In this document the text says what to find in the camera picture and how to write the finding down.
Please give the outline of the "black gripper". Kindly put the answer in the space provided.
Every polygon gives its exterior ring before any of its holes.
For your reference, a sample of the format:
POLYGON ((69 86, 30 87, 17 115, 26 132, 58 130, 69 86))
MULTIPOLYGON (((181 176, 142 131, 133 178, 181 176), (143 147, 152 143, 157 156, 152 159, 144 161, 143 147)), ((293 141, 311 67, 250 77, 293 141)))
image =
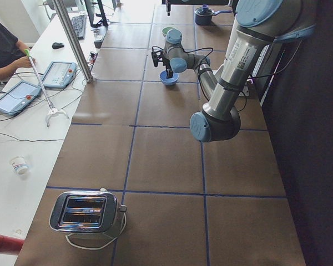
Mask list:
POLYGON ((167 58, 165 53, 162 53, 162 62, 163 65, 165 66, 166 78, 171 79, 173 77, 173 71, 170 66, 170 60, 167 58))

